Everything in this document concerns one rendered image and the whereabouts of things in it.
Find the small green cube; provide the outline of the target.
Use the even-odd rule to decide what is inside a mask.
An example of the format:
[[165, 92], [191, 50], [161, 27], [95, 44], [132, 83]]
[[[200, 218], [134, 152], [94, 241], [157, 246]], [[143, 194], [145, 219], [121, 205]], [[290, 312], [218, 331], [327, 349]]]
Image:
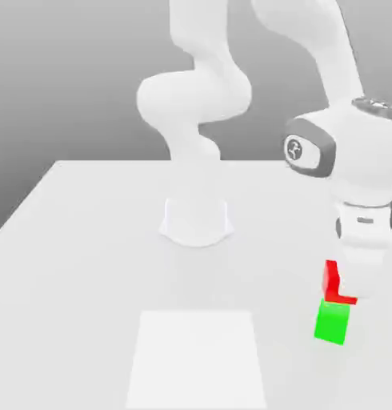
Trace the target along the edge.
[[349, 304], [321, 299], [314, 326], [314, 337], [318, 340], [342, 346], [345, 343], [349, 318]]

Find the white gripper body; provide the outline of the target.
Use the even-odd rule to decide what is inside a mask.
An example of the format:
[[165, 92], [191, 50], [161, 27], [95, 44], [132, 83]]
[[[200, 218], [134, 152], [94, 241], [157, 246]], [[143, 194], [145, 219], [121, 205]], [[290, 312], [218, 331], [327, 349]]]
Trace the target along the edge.
[[358, 299], [371, 297], [389, 248], [390, 242], [383, 239], [338, 239], [339, 293]]

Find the small red cube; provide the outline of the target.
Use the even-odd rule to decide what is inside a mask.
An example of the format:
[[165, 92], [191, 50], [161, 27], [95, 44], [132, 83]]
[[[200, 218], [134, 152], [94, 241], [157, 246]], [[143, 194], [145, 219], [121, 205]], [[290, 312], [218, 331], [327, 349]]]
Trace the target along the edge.
[[322, 291], [324, 300], [330, 303], [356, 305], [358, 299], [339, 294], [340, 275], [335, 260], [327, 259], [323, 270]]

